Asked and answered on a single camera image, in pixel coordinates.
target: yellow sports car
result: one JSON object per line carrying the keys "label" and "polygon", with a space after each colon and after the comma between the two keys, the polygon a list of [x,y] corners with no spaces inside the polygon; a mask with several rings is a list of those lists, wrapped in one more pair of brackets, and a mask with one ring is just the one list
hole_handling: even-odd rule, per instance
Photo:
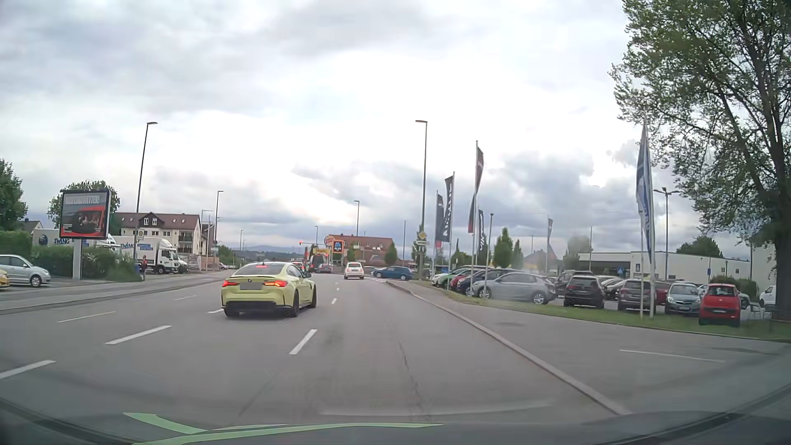
{"label": "yellow sports car", "polygon": [[8,273],[0,269],[0,289],[5,289],[10,285],[11,281],[8,279]]}
{"label": "yellow sports car", "polygon": [[228,317],[240,312],[285,309],[290,317],[305,307],[316,307],[316,283],[291,263],[251,263],[222,283],[222,309]]}

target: red car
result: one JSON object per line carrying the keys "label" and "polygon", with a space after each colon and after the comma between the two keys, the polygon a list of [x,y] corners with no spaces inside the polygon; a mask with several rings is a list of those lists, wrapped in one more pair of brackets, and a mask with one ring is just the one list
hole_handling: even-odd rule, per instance
{"label": "red car", "polygon": [[710,321],[727,321],[734,328],[741,319],[739,290],[732,284],[712,283],[700,299],[698,323],[708,325]]}

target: person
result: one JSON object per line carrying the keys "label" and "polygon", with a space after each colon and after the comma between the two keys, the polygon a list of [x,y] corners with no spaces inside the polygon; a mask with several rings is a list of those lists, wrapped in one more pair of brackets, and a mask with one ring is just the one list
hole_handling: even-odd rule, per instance
{"label": "person", "polygon": [[146,281],[146,269],[148,268],[148,260],[143,255],[143,261],[140,261],[140,274],[143,275],[143,281]]}

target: billboard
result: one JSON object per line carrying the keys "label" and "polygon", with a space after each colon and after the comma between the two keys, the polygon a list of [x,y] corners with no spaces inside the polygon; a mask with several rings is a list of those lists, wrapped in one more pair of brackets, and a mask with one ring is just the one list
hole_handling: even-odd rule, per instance
{"label": "billboard", "polygon": [[64,190],[60,201],[61,238],[107,237],[109,190]]}

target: sidewalk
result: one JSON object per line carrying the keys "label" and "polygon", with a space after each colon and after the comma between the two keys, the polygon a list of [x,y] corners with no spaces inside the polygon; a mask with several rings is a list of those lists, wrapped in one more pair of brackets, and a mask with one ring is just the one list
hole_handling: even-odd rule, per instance
{"label": "sidewalk", "polygon": [[50,307],[72,306],[88,302],[120,299],[224,280],[228,271],[200,275],[161,276],[137,283],[101,283],[72,287],[47,287],[31,291],[0,293],[0,315],[28,312]]}

